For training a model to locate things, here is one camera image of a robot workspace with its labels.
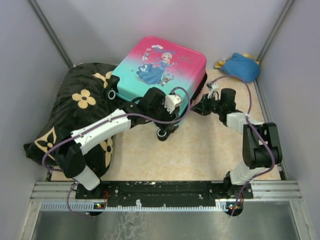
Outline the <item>teal hard-shell suitcase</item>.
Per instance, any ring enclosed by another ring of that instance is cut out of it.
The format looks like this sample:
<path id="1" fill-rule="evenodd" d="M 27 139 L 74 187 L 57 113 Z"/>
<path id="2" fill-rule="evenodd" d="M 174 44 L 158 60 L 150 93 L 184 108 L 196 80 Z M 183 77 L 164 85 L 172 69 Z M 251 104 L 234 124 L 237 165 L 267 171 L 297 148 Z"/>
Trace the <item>teal hard-shell suitcase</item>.
<path id="1" fill-rule="evenodd" d="M 143 97 L 151 88 L 165 94 L 171 91 L 183 98 L 178 116 L 181 117 L 200 94 L 206 80 L 207 58 L 190 48 L 155 36 L 146 36 L 112 71 L 105 89 L 109 100 L 119 98 L 124 104 Z M 170 131 L 167 138 L 176 129 Z"/>

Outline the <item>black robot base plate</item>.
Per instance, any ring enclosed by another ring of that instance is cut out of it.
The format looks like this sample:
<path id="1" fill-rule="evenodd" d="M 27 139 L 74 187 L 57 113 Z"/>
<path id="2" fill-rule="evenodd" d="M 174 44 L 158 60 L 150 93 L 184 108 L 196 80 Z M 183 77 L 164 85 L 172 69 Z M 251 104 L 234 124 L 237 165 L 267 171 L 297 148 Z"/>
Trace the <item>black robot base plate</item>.
<path id="1" fill-rule="evenodd" d="M 103 181 L 89 191 L 81 184 L 77 200 L 102 200 L 108 207 L 214 207 L 216 200 L 235 199 L 240 185 L 226 181 Z"/>

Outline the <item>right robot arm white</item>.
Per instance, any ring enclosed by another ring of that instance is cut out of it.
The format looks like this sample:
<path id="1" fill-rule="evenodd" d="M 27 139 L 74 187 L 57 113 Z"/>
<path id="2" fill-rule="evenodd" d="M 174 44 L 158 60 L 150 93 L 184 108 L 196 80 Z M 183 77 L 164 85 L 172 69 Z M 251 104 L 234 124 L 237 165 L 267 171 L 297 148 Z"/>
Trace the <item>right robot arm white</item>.
<path id="1" fill-rule="evenodd" d="M 192 110 L 202 116 L 217 114 L 220 122 L 242 135 L 242 162 L 224 178 L 223 192 L 235 198 L 246 182 L 269 172 L 283 160 L 278 127 L 261 122 L 236 108 L 236 91 L 223 88 L 218 96 L 207 93 Z"/>

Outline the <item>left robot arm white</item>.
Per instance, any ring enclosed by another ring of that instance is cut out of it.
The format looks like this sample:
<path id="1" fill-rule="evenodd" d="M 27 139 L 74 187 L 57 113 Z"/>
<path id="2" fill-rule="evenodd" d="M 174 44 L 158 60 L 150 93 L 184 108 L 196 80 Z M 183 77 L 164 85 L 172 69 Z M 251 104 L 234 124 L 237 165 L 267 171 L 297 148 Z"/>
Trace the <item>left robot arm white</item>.
<path id="1" fill-rule="evenodd" d="M 86 164 L 84 156 L 108 138 L 151 121 L 158 126 L 160 139 L 167 138 L 180 122 L 179 111 L 184 100 L 171 91 L 165 94 L 156 87 L 144 96 L 123 103 L 108 116 L 70 133 L 52 148 L 60 169 L 67 178 L 81 184 L 88 195 L 97 199 L 103 195 L 100 178 Z"/>

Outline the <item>black blanket yellow flowers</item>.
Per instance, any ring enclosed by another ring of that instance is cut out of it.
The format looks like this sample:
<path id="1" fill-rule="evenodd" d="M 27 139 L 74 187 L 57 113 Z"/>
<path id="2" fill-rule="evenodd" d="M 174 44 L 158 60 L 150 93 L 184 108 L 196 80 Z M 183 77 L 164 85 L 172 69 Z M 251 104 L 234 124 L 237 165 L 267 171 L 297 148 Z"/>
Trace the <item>black blanket yellow flowers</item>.
<path id="1" fill-rule="evenodd" d="M 49 120 L 35 139 L 24 144 L 27 158 L 42 164 L 43 156 L 47 166 L 57 166 L 51 148 L 70 138 L 71 132 L 89 126 L 111 114 L 119 106 L 117 99 L 110 100 L 106 88 L 113 70 L 113 64 L 79 63 L 65 75 L 49 115 Z"/>

